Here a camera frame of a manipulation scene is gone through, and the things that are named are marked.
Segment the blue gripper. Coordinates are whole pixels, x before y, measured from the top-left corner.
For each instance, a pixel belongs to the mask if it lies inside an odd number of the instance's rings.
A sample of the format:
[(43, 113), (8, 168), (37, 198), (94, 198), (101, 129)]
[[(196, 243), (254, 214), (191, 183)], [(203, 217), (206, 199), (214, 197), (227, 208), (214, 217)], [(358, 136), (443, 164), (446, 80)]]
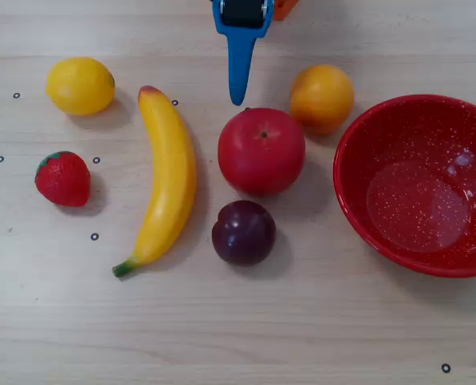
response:
[(273, 0), (213, 0), (216, 30), (227, 37), (229, 92), (232, 103), (240, 106), (246, 95), (256, 39), (266, 35), (273, 20)]

